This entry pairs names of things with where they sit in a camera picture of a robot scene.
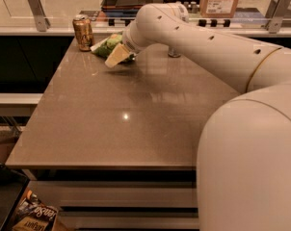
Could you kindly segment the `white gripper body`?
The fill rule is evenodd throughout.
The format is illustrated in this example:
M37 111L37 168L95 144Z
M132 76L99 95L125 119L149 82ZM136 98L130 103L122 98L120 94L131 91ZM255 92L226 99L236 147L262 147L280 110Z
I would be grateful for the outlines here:
M134 53L139 53L146 48L146 40L141 35L136 24L129 24L122 32L123 44Z

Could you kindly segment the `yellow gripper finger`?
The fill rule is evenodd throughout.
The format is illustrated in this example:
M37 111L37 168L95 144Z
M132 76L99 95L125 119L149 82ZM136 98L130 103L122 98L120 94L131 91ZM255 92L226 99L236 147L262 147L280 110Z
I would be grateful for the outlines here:
M127 49L127 47L122 43L118 43L111 52L111 54L108 56L107 60L105 61L105 64L108 67L113 68L120 62L127 59L129 56L130 51Z

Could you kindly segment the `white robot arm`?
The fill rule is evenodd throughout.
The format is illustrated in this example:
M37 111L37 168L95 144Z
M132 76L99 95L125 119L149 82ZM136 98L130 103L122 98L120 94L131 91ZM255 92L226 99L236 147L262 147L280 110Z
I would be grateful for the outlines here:
M291 49L187 15L179 3L142 6L106 65L161 43L233 88L198 142L199 231L291 231Z

